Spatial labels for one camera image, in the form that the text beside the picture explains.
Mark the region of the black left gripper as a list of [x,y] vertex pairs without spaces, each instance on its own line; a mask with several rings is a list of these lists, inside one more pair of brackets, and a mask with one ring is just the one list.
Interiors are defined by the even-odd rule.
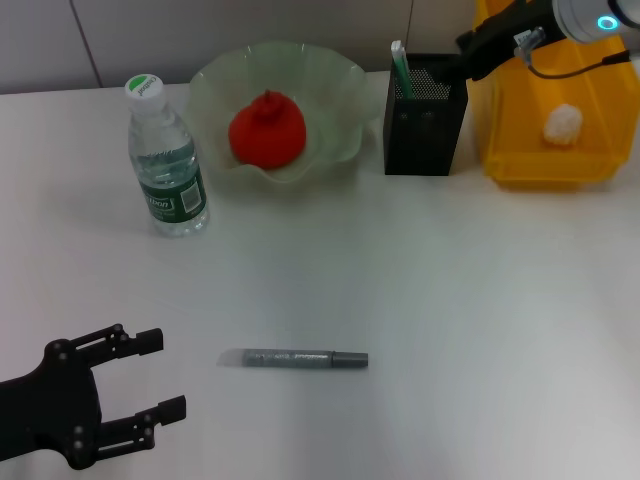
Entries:
[[153,449],[157,425],[186,418],[186,397],[100,425],[99,398],[89,366],[163,348],[161,329],[130,336],[122,324],[49,343],[32,372],[1,383],[1,459],[52,450],[71,468],[86,469],[96,462],[98,429],[98,461]]

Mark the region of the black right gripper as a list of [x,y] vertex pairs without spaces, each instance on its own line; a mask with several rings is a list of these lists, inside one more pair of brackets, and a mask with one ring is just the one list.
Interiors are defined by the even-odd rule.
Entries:
[[563,40],[552,1],[513,1],[502,12],[461,34],[456,43],[467,80],[479,81],[518,58],[529,66],[533,52]]

